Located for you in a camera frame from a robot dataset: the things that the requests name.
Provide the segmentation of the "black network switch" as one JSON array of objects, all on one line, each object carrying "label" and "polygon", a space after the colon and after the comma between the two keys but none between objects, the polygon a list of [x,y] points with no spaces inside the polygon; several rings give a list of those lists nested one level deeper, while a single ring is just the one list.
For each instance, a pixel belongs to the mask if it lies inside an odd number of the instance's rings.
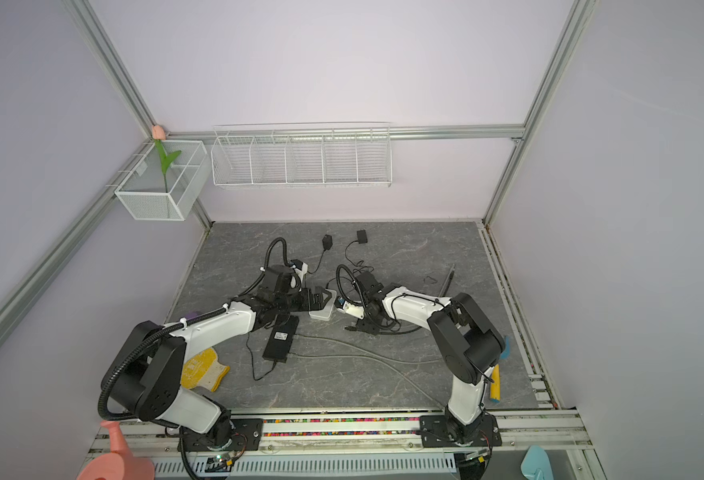
[{"label": "black network switch", "polygon": [[283,313],[276,317],[262,358],[275,363],[285,363],[299,325],[295,315]]}]

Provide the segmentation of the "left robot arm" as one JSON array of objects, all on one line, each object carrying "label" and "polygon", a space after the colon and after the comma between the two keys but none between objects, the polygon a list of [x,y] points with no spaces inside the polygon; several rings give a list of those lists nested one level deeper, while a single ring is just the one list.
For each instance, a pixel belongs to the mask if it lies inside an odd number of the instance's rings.
[{"label": "left robot arm", "polygon": [[296,312],[323,310],[331,293],[306,286],[308,272],[305,263],[288,257],[278,264],[265,261],[259,277],[216,310],[163,325],[137,324],[101,380],[99,416],[176,427],[182,437],[197,436],[205,449],[228,448],[235,437],[230,411],[184,387],[183,367],[228,339],[274,326]]}]

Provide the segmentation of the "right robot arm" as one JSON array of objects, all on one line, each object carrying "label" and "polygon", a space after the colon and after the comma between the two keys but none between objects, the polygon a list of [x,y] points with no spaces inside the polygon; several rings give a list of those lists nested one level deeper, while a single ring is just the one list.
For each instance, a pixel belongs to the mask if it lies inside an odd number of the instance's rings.
[{"label": "right robot arm", "polygon": [[368,330],[378,334],[410,323],[429,331],[452,374],[444,420],[430,429],[427,438],[488,449],[499,445],[498,422],[486,411],[484,396],[506,341],[475,300],[466,293],[439,297],[383,285],[369,272],[354,276],[351,283]]}]

